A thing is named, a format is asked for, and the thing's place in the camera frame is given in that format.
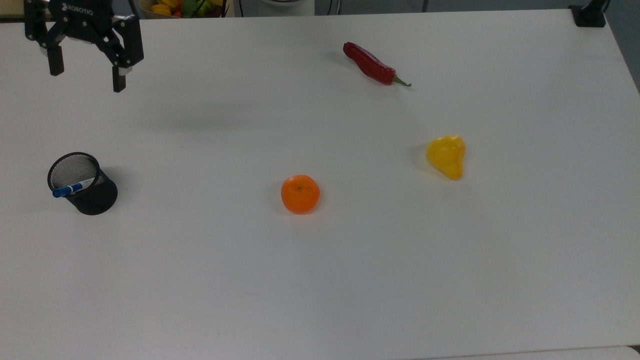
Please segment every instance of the robotiq logo text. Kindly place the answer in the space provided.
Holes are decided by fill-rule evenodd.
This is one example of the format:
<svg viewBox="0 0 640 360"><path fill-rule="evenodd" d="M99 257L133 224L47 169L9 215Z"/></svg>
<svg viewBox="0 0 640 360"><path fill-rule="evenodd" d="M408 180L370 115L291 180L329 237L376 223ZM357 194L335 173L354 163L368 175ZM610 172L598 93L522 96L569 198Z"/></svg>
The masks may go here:
<svg viewBox="0 0 640 360"><path fill-rule="evenodd" d="M93 10L89 10L89 9L85 9L85 8L79 8L79 7L74 6L74 5L67 5L65 3L62 3L62 11L65 12L67 10L71 10L73 12L79 12L79 13L87 14L89 16L93 16Z"/></svg>

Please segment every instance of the white table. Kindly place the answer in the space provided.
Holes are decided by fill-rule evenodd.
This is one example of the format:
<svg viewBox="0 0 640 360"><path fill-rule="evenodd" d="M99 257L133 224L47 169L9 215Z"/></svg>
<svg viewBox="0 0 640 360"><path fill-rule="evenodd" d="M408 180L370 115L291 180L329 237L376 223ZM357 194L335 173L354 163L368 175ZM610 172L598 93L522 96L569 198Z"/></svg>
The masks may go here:
<svg viewBox="0 0 640 360"><path fill-rule="evenodd" d="M640 343L640 97L568 10L150 20L111 91L0 26L0 359L412 359ZM412 88L365 77L352 41ZM467 143L465 175L424 159ZM96 217L47 171L94 155ZM281 182L314 177L309 215Z"/></svg>
<svg viewBox="0 0 640 360"><path fill-rule="evenodd" d="M459 357L441 357L442 360L459 360ZM638 360L640 355L628 347L583 348L542 352L521 352L465 357L465 360Z"/></svg>

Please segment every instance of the black clamp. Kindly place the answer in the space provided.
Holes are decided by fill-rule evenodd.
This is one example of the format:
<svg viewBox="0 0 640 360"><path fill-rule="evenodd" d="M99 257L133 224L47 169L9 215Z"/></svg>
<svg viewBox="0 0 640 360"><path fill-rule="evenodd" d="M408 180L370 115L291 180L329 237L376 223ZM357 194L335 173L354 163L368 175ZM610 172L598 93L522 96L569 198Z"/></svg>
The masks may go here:
<svg viewBox="0 0 640 360"><path fill-rule="evenodd" d="M65 71L60 42L65 37L95 44L112 64L113 91L126 87L126 74L144 59L140 17L129 0L132 15L113 14L112 0L23 0L24 34L46 50L49 72ZM49 9L55 24L47 30L45 11Z"/></svg>
<svg viewBox="0 0 640 360"><path fill-rule="evenodd" d="M591 0L587 6L571 5L573 21L581 28L604 28L607 21L604 19L602 6L607 0Z"/></svg>

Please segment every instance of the pen cup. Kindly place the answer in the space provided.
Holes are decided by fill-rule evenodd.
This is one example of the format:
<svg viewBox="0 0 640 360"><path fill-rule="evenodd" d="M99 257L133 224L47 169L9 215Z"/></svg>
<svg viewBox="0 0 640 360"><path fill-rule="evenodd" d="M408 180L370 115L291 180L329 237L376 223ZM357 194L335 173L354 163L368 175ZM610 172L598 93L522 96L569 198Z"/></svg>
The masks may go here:
<svg viewBox="0 0 640 360"><path fill-rule="evenodd" d="M91 178L93 181L86 186L86 180ZM83 190L65 198L85 215L107 211L118 197L116 184L100 169L93 156L83 152L72 152L58 159L49 170L47 182L51 191L84 182Z"/></svg>

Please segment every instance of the blue marker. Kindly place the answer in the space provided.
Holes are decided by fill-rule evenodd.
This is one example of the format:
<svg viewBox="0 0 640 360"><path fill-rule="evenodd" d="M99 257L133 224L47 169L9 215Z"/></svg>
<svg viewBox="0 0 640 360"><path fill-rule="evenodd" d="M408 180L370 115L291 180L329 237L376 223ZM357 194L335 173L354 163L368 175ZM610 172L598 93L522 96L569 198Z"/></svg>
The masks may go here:
<svg viewBox="0 0 640 360"><path fill-rule="evenodd" d="M92 177L91 179L80 181L77 184L65 186L64 188L55 189L53 190L53 197L67 196L73 193L77 193L80 190L84 190L88 188L89 185L91 185L94 179L95 177Z"/></svg>

